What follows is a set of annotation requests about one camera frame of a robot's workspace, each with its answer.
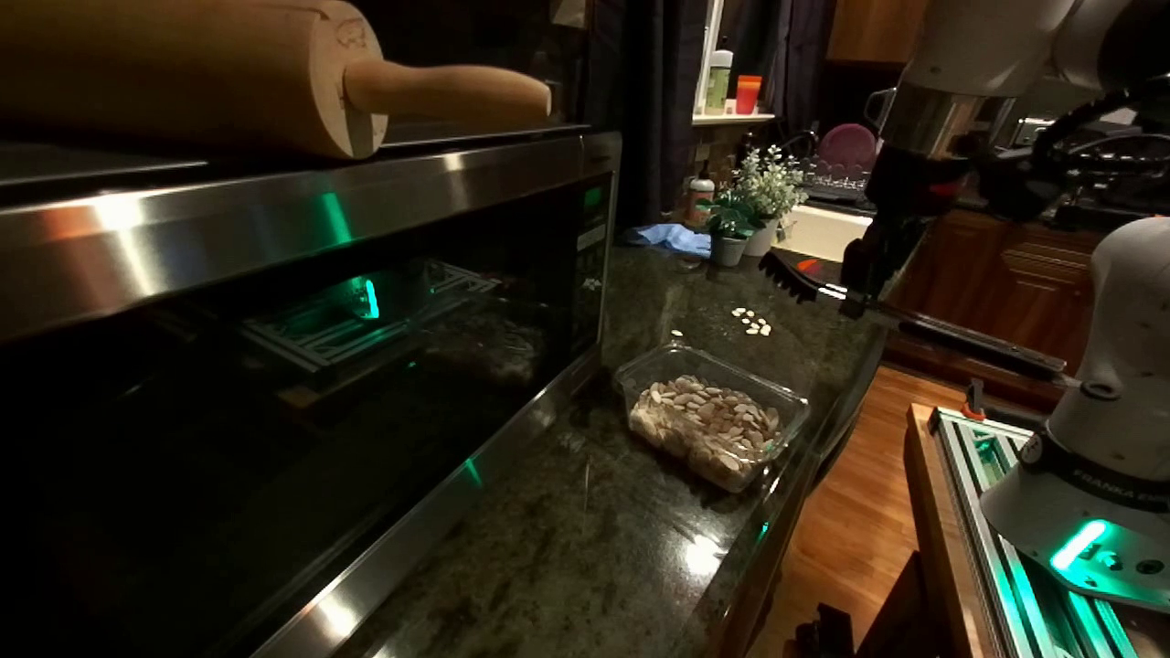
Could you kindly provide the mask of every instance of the baked goods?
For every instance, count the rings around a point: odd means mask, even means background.
[[[532,387],[544,363],[544,331],[510,318],[504,303],[467,308],[444,318],[428,355],[504,387]]]
[[[629,429],[650,446],[684,455],[704,477],[738,492],[765,446],[778,437],[778,408],[700,376],[656,379],[629,408]]]

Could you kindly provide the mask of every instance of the appliance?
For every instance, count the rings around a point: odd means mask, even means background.
[[[937,408],[937,429],[966,526],[976,538],[972,553],[993,593],[1000,631],[1018,658],[1170,654],[1167,614],[1071,593],[993,530],[982,498],[1021,466],[1018,453],[1030,443],[1030,429],[971,419],[955,408]]]
[[[0,182],[8,636],[331,654],[595,371],[618,135]]]

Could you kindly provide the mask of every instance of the rolling pin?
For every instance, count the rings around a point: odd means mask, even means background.
[[[0,19],[0,128],[199,148],[369,158],[389,115],[548,115],[497,65],[386,62],[344,0],[18,0]]]

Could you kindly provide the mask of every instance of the kitchen cabinet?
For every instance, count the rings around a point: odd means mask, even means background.
[[[918,254],[894,287],[894,303],[1067,358],[1075,369],[1091,337],[1091,254],[1097,242],[1102,235],[1049,231],[955,209],[929,228]],[[982,376],[1007,399],[1052,402],[1056,396],[904,337],[894,340],[890,355],[929,365],[952,379]]]
[[[907,62],[929,0],[838,0],[829,62]]]

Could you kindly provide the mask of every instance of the granite countertop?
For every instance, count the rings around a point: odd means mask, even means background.
[[[748,337],[737,308],[767,318],[772,337]],[[756,488],[729,498],[626,431],[606,371],[661,340],[809,396],[804,431]],[[794,303],[749,265],[614,247],[603,376],[341,654],[710,652],[752,567],[784,553],[882,343],[876,324]]]

